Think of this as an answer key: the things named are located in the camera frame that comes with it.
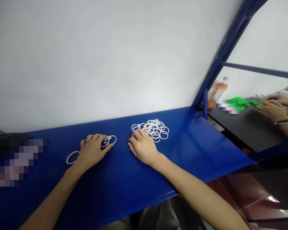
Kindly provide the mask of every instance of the rubber band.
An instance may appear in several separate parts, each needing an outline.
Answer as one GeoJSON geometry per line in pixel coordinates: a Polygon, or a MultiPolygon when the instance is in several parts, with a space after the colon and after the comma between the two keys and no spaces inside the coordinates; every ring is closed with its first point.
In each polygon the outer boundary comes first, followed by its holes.
{"type": "MultiPolygon", "coordinates": [[[[113,144],[115,144],[117,138],[116,138],[116,136],[111,135],[111,136],[108,136],[107,138],[104,138],[104,139],[102,140],[105,145],[102,145],[101,147],[103,148],[103,147],[108,146],[108,145],[110,144],[110,140],[112,139],[112,137],[115,137],[115,141],[113,142],[113,144]]],[[[69,163],[69,162],[68,162],[69,158],[70,158],[74,153],[76,153],[76,152],[80,153],[79,151],[74,151],[74,152],[72,152],[71,154],[69,154],[69,156],[66,158],[66,163],[67,163],[67,164],[72,165],[73,163],[76,162],[77,159],[76,159],[74,162],[72,162],[72,163],[69,163]]]]}
{"type": "Polygon", "coordinates": [[[164,125],[163,122],[158,119],[149,120],[146,123],[134,124],[131,126],[133,132],[143,129],[153,139],[155,143],[158,143],[161,139],[165,140],[169,137],[169,128],[164,125]]]}
{"type": "Polygon", "coordinates": [[[110,140],[112,139],[112,137],[115,137],[115,141],[113,142],[113,144],[115,144],[117,138],[116,138],[116,136],[111,135],[111,136],[108,136],[107,138],[103,139],[103,141],[104,141],[103,143],[104,143],[105,145],[102,145],[101,147],[103,148],[103,147],[108,146],[108,145],[110,144],[110,140]]]}
{"type": "Polygon", "coordinates": [[[72,163],[69,163],[69,162],[68,162],[69,158],[70,158],[74,153],[76,153],[76,152],[80,153],[79,151],[75,151],[75,152],[72,152],[71,154],[69,154],[69,156],[66,158],[66,163],[67,163],[67,164],[72,165],[73,163],[76,162],[77,159],[76,159],[74,162],[72,162],[72,163]]]}

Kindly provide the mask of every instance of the wristwatch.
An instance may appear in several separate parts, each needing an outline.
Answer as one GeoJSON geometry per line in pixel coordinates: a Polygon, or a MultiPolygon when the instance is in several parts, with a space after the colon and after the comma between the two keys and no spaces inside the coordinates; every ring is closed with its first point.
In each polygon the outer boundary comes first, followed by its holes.
{"type": "Polygon", "coordinates": [[[274,122],[274,124],[276,125],[288,124],[288,119],[276,121],[274,122]]]}

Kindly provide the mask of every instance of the green object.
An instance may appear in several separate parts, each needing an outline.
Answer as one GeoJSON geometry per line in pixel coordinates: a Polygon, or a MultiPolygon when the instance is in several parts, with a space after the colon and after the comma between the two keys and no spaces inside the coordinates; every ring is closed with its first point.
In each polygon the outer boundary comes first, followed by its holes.
{"type": "Polygon", "coordinates": [[[257,101],[248,101],[241,97],[234,97],[232,99],[227,100],[227,106],[234,107],[236,111],[242,111],[245,109],[245,107],[250,106],[250,104],[253,104],[254,106],[261,105],[261,103],[257,101]]]}

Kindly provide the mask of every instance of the blue shelf surface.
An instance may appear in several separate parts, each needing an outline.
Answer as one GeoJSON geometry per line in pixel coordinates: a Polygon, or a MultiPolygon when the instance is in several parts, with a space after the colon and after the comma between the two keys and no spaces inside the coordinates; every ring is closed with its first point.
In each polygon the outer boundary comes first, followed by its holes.
{"type": "Polygon", "coordinates": [[[18,187],[0,193],[0,229],[20,227],[70,167],[67,156],[80,151],[80,141],[89,134],[115,135],[117,142],[79,180],[55,229],[96,229],[177,195],[127,145],[131,125],[151,119],[170,130],[168,139],[156,144],[158,151],[203,182],[254,163],[192,107],[29,132],[36,139],[48,139],[47,151],[18,187]]]}

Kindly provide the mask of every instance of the reflected hand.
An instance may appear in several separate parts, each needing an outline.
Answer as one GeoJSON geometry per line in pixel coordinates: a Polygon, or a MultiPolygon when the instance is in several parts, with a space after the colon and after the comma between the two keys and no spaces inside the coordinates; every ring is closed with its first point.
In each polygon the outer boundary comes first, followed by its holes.
{"type": "Polygon", "coordinates": [[[100,149],[101,142],[106,135],[95,134],[88,135],[86,140],[80,142],[80,153],[73,164],[77,169],[81,169],[83,172],[97,164],[105,154],[114,146],[114,144],[108,145],[104,150],[100,149]]]}
{"type": "Polygon", "coordinates": [[[259,113],[274,122],[288,119],[287,110],[279,101],[268,100],[256,106],[256,108],[259,109],[259,113]]]}
{"type": "Polygon", "coordinates": [[[264,98],[264,100],[277,100],[282,105],[288,106],[288,97],[284,94],[268,95],[264,98]]]}
{"type": "Polygon", "coordinates": [[[153,139],[143,129],[135,131],[128,145],[133,154],[143,163],[152,166],[161,155],[153,139]]]}

